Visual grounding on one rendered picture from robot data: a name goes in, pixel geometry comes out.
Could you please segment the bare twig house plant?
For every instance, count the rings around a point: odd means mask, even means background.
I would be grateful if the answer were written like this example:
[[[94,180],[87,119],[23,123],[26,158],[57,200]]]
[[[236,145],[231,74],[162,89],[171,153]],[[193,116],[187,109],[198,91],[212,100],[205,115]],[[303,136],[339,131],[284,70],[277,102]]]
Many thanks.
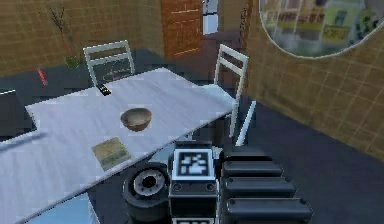
[[[81,54],[77,54],[74,49],[74,44],[70,35],[70,30],[65,23],[65,7],[55,6],[51,3],[46,4],[46,7],[49,11],[50,18],[54,23],[54,26],[58,29],[60,34],[60,40],[62,46],[65,50],[65,63],[69,68],[75,69],[78,68],[81,64],[84,63]]]

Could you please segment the white room door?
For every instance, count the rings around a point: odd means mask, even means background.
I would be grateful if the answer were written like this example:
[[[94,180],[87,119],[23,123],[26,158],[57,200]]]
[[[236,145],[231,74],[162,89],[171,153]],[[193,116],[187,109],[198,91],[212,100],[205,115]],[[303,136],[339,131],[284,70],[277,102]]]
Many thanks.
[[[203,34],[218,31],[218,0],[202,0]]]

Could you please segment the dark grey cabinet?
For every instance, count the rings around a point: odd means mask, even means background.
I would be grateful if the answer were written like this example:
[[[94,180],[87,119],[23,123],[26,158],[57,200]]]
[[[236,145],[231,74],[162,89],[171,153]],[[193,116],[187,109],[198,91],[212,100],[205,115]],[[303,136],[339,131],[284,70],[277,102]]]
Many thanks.
[[[15,90],[0,91],[0,141],[36,129],[35,123]]]

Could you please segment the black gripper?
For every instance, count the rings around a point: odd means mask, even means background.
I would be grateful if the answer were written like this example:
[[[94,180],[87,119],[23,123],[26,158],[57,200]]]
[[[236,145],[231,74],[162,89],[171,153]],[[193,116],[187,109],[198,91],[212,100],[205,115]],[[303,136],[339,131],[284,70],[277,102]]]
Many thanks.
[[[167,166],[147,162],[127,169],[121,196],[130,224],[170,224]]]

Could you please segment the olive green book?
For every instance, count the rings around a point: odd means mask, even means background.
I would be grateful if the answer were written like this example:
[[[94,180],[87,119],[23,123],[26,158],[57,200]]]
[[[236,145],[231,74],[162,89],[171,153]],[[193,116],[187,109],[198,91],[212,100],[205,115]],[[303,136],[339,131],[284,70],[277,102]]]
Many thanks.
[[[92,151],[104,171],[131,158],[130,153],[117,137],[93,146]]]

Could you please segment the white table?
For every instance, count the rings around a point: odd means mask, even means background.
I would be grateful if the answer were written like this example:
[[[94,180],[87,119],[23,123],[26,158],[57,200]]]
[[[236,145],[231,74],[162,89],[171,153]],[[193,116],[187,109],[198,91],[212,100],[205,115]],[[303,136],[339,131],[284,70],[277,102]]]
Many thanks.
[[[231,107],[165,68],[28,106],[37,129],[0,142],[0,224],[24,224],[222,117]],[[132,108],[152,112],[139,132],[120,116]],[[131,158],[104,171],[92,147],[117,137]]]

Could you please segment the red stick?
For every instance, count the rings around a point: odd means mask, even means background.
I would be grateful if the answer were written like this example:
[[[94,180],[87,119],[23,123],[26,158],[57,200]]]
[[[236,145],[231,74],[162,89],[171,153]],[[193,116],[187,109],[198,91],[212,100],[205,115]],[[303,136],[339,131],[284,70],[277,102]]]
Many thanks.
[[[42,82],[42,85],[48,86],[48,81],[46,80],[44,72],[41,70],[41,68],[37,68],[37,73],[39,75],[40,81]]]

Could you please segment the brown bowl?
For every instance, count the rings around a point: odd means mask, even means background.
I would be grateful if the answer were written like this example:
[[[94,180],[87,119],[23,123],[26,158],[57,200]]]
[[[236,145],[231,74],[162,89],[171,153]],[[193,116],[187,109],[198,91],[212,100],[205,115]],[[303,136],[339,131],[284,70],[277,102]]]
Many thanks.
[[[122,124],[131,131],[143,131],[151,122],[152,112],[147,108],[132,108],[120,116]]]

